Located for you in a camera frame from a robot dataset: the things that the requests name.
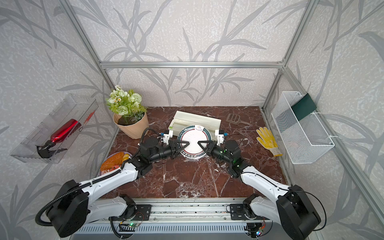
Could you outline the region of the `cream plastic wrap dispenser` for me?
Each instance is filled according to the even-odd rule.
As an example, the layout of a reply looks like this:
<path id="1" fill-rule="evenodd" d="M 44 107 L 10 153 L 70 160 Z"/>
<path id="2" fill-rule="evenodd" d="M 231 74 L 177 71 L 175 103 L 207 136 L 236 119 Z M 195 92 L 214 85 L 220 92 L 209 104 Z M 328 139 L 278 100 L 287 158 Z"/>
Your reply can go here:
<path id="1" fill-rule="evenodd" d="M 182 129 L 192 126 L 200 125 L 209 131 L 213 140 L 216 140 L 215 130 L 219 130 L 222 120 L 201 115 L 176 111 L 168 129 L 173 131 L 174 136 L 177 136 Z"/>

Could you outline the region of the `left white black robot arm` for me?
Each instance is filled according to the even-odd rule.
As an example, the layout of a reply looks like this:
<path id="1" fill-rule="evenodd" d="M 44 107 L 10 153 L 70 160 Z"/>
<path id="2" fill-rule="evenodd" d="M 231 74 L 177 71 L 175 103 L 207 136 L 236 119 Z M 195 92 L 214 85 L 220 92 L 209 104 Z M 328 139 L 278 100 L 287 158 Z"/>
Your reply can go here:
<path id="1" fill-rule="evenodd" d="M 61 238 L 77 232 L 83 225 L 101 219 L 130 219 L 136 215 L 136 203 L 127 195 L 113 199 L 102 197 L 110 191 L 133 182 L 153 168 L 153 163 L 163 159 L 174 159 L 189 146 L 189 142 L 168 140 L 159 143 L 158 138 L 147 139 L 139 151 L 123 161 L 117 169 L 97 178 L 77 183 L 66 182 L 55 198 L 43 209 Z"/>

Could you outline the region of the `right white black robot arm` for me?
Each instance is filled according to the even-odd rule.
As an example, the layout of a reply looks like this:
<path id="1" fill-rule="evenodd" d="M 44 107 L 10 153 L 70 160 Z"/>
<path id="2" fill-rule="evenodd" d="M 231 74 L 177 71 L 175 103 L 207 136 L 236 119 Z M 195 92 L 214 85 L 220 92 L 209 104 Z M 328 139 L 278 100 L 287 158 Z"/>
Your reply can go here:
<path id="1" fill-rule="evenodd" d="M 261 193 L 243 201 L 245 215 L 249 219 L 267 218 L 283 227 L 293 240 L 306 239 L 321 223 L 321 217 L 313 206 L 308 192 L 300 186 L 281 184 L 262 174 L 241 156 L 235 140 L 220 147 L 216 141 L 199 141 L 199 147 L 208 156 L 228 164 L 228 173 Z"/>

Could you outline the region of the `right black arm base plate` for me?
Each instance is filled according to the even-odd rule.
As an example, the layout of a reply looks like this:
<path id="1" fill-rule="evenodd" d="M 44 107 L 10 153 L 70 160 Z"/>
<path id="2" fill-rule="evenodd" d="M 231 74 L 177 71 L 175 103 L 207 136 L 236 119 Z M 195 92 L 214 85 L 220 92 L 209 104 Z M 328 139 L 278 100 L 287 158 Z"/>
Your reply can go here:
<path id="1" fill-rule="evenodd" d="M 230 214 L 230 218 L 232 221 L 243 221 L 243 222 L 262 222 L 262 221 L 270 221 L 267 218 L 263 218 L 260 216 L 256 216 L 254 218 L 248 218 L 246 216 L 246 212 L 244 210 L 244 206 L 242 204 L 230 204 L 226 206 L 226 211 Z"/>

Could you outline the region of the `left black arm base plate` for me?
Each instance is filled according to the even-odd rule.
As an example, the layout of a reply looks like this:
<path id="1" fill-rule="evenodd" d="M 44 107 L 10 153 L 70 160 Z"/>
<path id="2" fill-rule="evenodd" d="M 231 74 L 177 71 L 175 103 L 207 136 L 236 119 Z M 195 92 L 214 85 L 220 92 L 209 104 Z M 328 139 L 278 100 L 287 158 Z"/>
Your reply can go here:
<path id="1" fill-rule="evenodd" d="M 129 217 L 130 221 L 148 221 L 151 214 L 151 205 L 136 205 L 135 211 L 132 216 Z"/>

